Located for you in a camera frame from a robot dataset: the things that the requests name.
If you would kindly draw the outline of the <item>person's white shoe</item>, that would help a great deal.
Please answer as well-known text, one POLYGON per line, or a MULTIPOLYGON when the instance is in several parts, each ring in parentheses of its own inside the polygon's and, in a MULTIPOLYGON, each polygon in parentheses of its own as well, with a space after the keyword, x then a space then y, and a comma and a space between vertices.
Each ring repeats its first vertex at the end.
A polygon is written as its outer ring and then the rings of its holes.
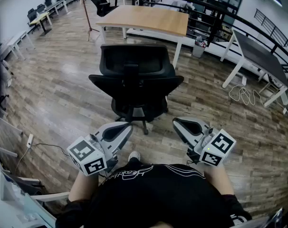
POLYGON ((128 162, 139 162, 140 161, 140 153, 137 151, 133 151, 129 154, 128 162))

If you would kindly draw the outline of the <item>light wooden table white legs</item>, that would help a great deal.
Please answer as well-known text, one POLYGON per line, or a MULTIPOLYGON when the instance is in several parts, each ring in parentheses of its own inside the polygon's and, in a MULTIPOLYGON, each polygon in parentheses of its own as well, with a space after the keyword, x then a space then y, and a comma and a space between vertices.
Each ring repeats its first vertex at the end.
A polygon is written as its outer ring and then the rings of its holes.
POLYGON ((96 25, 100 27, 102 42, 105 43, 104 27, 121 28, 126 39, 126 29, 155 31, 177 37, 177 46, 172 65, 176 67, 182 39, 186 36, 189 15, 169 9, 135 5, 121 5, 104 17, 96 25))

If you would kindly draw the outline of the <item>person's right forearm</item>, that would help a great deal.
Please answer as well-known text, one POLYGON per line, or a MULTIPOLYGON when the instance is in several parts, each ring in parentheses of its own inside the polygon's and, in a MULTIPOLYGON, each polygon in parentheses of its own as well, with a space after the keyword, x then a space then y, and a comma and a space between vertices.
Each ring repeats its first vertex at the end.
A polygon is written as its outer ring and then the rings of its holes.
POLYGON ((205 164, 203 170, 205 178, 221 195, 234 195, 232 183, 223 164, 218 167, 205 164))

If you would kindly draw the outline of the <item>dark grey table white legs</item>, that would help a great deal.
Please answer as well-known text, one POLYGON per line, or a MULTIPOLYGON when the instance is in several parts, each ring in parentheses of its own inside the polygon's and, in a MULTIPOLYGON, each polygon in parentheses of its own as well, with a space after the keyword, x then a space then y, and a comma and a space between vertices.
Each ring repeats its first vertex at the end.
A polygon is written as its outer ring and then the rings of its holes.
POLYGON ((279 60, 277 57, 271 54, 271 52, 267 51, 263 46, 256 43, 254 40, 236 30, 233 30, 229 44, 227 45, 220 61, 224 60, 234 41, 237 42, 237 45, 241 51, 241 59, 224 81, 222 87, 226 88, 226 86, 231 82, 245 63, 251 63, 263 72, 272 76, 272 78, 276 79, 281 84, 279 91, 264 103, 264 106, 268 107, 288 89, 288 80, 281 64, 279 63, 279 60))

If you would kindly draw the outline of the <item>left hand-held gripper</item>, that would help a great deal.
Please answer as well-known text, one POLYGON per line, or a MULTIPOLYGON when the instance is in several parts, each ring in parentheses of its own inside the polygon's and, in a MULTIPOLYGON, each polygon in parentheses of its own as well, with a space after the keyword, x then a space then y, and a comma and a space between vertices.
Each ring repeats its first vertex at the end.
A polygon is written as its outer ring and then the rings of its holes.
POLYGON ((117 153, 132 131, 133 127, 128 122, 107 123, 86 137, 80 136, 67 148, 67 152, 86 176, 100 171, 110 172, 118 163, 117 153))

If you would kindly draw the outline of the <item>white trash bin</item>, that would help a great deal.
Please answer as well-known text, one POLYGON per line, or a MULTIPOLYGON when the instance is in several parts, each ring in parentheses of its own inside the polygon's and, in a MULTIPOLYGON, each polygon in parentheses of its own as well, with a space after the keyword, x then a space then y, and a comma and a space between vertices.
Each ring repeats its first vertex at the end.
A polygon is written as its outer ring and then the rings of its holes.
POLYGON ((194 57, 200 58, 203 55, 206 46, 207 46, 207 40, 203 39, 201 36, 198 36, 195 39, 192 55, 194 57))

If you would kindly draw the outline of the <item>small white table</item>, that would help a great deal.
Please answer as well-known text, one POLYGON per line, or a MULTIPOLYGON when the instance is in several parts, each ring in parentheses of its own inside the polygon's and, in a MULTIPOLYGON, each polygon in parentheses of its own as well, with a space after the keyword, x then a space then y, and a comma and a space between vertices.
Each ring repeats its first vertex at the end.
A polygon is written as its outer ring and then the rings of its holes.
POLYGON ((6 40, 0 47, 0 55, 5 58, 9 53, 12 53, 16 59, 25 60, 26 58, 23 56, 18 43, 22 42, 22 40, 26 38, 30 44, 30 46, 35 49, 32 40, 30 39, 28 33, 26 31, 18 32, 16 35, 10 37, 6 40))

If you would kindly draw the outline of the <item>white desk frame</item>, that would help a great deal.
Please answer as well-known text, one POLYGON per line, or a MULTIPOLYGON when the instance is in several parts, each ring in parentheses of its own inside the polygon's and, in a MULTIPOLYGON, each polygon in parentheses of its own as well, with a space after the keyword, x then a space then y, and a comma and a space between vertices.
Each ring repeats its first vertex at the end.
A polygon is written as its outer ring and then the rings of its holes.
POLYGON ((55 228, 56 218, 43 203, 66 199, 69 192, 29 195, 21 184, 39 184, 40 180, 22 178, 4 171, 0 163, 0 227, 55 228))

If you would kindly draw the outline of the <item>black mesh office chair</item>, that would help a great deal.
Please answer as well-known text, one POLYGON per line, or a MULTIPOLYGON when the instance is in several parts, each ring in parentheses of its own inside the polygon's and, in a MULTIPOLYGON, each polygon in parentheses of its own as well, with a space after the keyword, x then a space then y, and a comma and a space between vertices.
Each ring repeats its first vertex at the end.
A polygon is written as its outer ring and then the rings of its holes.
POLYGON ((168 112, 167 96, 184 81, 158 44, 103 44, 99 70, 88 78, 112 97, 117 120, 141 121, 145 135, 146 123, 168 112))

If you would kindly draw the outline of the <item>brown wooden coat stand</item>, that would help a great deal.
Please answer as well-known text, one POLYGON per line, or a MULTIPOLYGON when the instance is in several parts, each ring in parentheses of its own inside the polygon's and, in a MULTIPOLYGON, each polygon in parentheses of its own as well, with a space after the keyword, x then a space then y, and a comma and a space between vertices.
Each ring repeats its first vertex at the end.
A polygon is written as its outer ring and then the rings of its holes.
POLYGON ((87 19, 87 23, 88 23, 88 41, 89 41, 91 32, 92 31, 99 32, 99 30, 94 29, 94 28, 91 27, 91 24, 90 24, 90 21, 89 21, 89 17, 88 17, 88 13, 87 13, 87 9, 86 9, 86 5, 85 5, 85 0, 80 0, 80 1, 81 1, 81 4, 83 4, 83 8, 84 8, 86 19, 87 19))

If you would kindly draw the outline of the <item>yellowish small table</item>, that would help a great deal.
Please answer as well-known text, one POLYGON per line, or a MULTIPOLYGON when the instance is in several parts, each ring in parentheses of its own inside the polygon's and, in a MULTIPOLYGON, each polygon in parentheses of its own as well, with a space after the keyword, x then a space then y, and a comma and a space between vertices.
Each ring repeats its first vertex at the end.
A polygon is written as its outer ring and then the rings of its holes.
POLYGON ((43 33, 40 35, 41 37, 47 35, 51 31, 51 28, 45 29, 45 27, 44 27, 43 19, 45 19, 45 18, 47 18, 50 26, 52 26, 52 23, 51 23, 51 20, 49 17, 49 12, 44 12, 44 13, 38 15, 36 19, 34 19, 32 22, 30 22, 30 25, 37 25, 37 24, 41 25, 41 27, 43 29, 43 33))

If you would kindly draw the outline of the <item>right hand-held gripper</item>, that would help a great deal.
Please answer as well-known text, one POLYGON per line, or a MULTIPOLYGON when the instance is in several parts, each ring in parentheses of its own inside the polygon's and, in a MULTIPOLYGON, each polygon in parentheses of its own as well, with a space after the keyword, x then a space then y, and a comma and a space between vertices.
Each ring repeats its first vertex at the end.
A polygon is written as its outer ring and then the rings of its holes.
POLYGON ((188 145, 187 155, 196 164, 218 167, 236 144, 225 130, 217 130, 199 118, 175 117, 173 128, 188 145))

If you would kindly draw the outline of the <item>black wall railing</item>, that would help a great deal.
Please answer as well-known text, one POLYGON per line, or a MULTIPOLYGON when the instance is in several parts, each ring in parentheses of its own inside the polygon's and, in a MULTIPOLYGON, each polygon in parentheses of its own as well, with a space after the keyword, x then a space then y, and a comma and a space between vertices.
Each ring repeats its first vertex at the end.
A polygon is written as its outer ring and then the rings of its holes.
POLYGON ((277 41, 282 47, 288 48, 288 38, 281 32, 281 30, 260 10, 256 9, 254 18, 267 31, 271 38, 277 41))

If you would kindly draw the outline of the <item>long white desk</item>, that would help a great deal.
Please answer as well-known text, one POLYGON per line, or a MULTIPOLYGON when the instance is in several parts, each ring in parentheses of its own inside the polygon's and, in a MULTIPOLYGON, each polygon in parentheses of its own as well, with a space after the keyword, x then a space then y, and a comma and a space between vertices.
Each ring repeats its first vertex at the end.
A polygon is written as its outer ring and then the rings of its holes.
POLYGON ((58 15, 58 5, 60 5, 60 4, 62 5, 62 7, 64 7, 66 13, 68 13, 66 0, 57 1, 53 4, 51 4, 50 6, 47 6, 43 11, 44 12, 50 12, 52 9, 54 9, 56 14, 58 15))

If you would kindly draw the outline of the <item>person's black printed shirt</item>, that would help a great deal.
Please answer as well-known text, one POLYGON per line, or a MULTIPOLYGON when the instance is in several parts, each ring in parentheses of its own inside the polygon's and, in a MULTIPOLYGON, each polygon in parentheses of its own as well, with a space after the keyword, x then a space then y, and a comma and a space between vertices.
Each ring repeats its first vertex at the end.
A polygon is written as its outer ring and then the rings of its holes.
POLYGON ((221 195, 182 164, 128 162, 89 200, 69 201, 56 228, 230 228, 251 220, 235 195, 221 195))

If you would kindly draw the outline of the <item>person's left forearm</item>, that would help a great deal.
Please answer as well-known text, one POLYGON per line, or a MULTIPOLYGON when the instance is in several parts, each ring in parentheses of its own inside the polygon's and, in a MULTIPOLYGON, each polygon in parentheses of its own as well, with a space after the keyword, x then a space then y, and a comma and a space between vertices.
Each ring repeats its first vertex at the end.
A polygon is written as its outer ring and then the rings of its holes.
POLYGON ((98 174, 86 176, 83 172, 79 172, 70 190, 68 200, 89 200, 94 192, 98 189, 98 174))

